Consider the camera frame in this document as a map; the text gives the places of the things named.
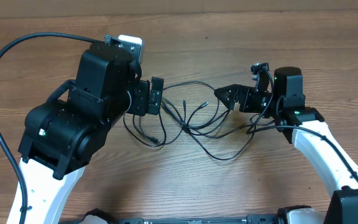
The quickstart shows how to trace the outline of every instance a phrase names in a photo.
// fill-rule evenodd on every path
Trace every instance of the beige wall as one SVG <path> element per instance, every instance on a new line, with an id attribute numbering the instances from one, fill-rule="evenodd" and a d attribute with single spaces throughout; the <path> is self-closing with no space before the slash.
<path id="1" fill-rule="evenodd" d="M 0 0 L 0 18 L 358 9 L 358 0 Z"/>

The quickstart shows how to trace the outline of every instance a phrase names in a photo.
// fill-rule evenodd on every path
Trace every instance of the table surface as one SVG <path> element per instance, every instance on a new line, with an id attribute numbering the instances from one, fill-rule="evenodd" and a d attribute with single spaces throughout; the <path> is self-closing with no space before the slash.
<path id="1" fill-rule="evenodd" d="M 254 62 L 269 62 L 272 70 L 300 67 L 306 104 L 325 117 L 358 163 L 358 11 L 0 19 L 0 49 L 17 37 L 43 31 L 95 39 L 105 34 L 142 37 L 143 79 L 161 77 L 166 86 L 189 80 L 214 87 L 254 85 L 248 71 Z M 0 61 L 0 130 L 17 160 L 26 114 L 63 81 L 75 78 L 88 46 L 43 37 L 21 43 Z M 186 99 L 188 111 L 210 101 L 195 123 L 215 110 L 212 91 L 202 86 L 163 94 L 179 108 Z M 249 117 L 233 111 L 220 133 L 248 123 Z M 171 139 L 179 127 L 165 113 L 163 122 Z M 148 115 L 144 129 L 162 138 L 158 117 Z M 200 141 L 211 152 L 228 156 L 247 139 L 242 130 Z M 16 186 L 0 148 L 0 223 L 6 222 Z M 116 217 L 145 218 L 233 217 L 298 204 L 324 211 L 329 200 L 310 163 L 276 131 L 257 133 L 238 159 L 218 162 L 186 134 L 159 150 L 144 147 L 120 121 L 73 189 L 62 218 L 80 218 L 94 208 Z"/>

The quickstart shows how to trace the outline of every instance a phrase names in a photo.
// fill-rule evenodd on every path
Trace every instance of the wooden tabletop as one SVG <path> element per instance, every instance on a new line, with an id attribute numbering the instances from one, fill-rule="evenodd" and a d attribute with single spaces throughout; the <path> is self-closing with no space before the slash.
<path id="1" fill-rule="evenodd" d="M 165 86 L 190 80 L 214 87 L 254 85 L 252 63 L 269 62 L 272 70 L 300 67 L 306 105 L 325 117 L 335 138 L 358 163 L 358 11 L 0 19 L 0 49 L 17 37 L 43 31 L 95 39 L 105 34 L 139 36 L 146 43 L 143 79 L 164 78 Z M 26 114 L 63 81 L 75 78 L 88 47 L 43 37 L 19 44 L 0 61 L 0 130 L 17 161 Z M 180 109 L 186 99 L 188 112 L 211 102 L 195 123 L 206 121 L 216 106 L 213 92 L 202 86 L 163 95 Z M 248 123 L 250 116 L 233 111 L 220 133 Z M 179 127 L 165 113 L 163 122 L 172 139 Z M 157 116 L 148 115 L 144 129 L 162 138 Z M 248 137 L 242 130 L 200 141 L 211 152 L 228 156 Z M 6 222 L 16 187 L 0 148 L 0 223 Z M 160 150 L 144 147 L 120 121 L 73 189 L 62 218 L 80 218 L 94 208 L 117 217 L 144 218 L 275 213 L 279 207 L 299 204 L 324 211 L 329 201 L 310 163 L 276 130 L 257 133 L 238 159 L 218 162 L 186 134 Z"/>

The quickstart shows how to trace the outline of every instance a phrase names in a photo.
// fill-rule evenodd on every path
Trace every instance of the wood grain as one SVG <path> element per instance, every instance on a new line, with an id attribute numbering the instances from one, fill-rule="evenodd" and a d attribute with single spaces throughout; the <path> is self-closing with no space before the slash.
<path id="1" fill-rule="evenodd" d="M 358 163 L 358 11 L 0 19 L 0 49 L 42 31 L 96 39 L 121 33 L 142 37 L 144 79 L 161 77 L 165 85 L 188 80 L 215 87 L 253 85 L 248 68 L 254 62 L 268 61 L 272 69 L 300 67 L 307 105 L 320 111 Z M 26 114 L 64 80 L 75 78 L 87 47 L 45 37 L 21 43 L 0 61 L 0 129 L 17 160 Z M 213 93 L 200 86 L 167 90 L 164 96 L 178 105 L 186 99 L 188 111 L 210 101 L 195 123 L 205 121 L 216 106 Z M 249 117 L 234 111 L 221 133 Z M 157 121 L 147 116 L 144 128 L 161 138 Z M 163 121 L 171 139 L 178 127 L 166 114 Z M 228 156 L 247 138 L 239 131 L 201 141 L 211 152 Z M 0 223 L 6 222 L 16 185 L 0 148 Z M 117 217 L 145 218 L 239 216 L 298 204 L 324 211 L 329 200 L 309 162 L 276 131 L 256 134 L 235 161 L 217 162 L 186 135 L 160 150 L 143 147 L 120 121 L 75 186 L 62 218 L 78 218 L 96 207 Z"/>
<path id="2" fill-rule="evenodd" d="M 355 0 L 0 0 L 0 18 L 358 9 Z"/>

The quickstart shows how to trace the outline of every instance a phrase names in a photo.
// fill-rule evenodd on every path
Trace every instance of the wooden table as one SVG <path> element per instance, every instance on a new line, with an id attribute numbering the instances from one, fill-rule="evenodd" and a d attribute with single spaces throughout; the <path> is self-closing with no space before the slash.
<path id="1" fill-rule="evenodd" d="M 95 39 L 142 37 L 147 45 L 143 79 L 161 77 L 166 86 L 189 80 L 215 87 L 254 85 L 248 71 L 254 62 L 269 62 L 272 69 L 300 67 L 306 104 L 319 110 L 358 163 L 358 11 L 0 19 L 0 49 L 43 31 Z M 0 129 L 17 160 L 26 114 L 64 80 L 75 78 L 87 48 L 75 40 L 39 38 L 14 47 L 0 61 Z M 186 99 L 188 111 L 210 101 L 195 123 L 206 121 L 216 106 L 212 91 L 201 86 L 163 94 L 179 108 Z M 232 112 L 221 133 L 248 123 L 249 117 Z M 163 120 L 171 139 L 179 128 L 165 113 Z M 144 128 L 162 137 L 158 117 L 147 116 Z M 244 132 L 201 141 L 213 153 L 228 155 L 247 141 Z M 0 223 L 6 222 L 16 186 L 0 148 Z M 309 162 L 276 131 L 256 134 L 235 161 L 218 162 L 186 134 L 161 150 L 141 146 L 120 121 L 75 186 L 62 218 L 80 218 L 96 207 L 117 217 L 145 218 L 275 213 L 298 204 L 324 211 L 329 201 Z"/>

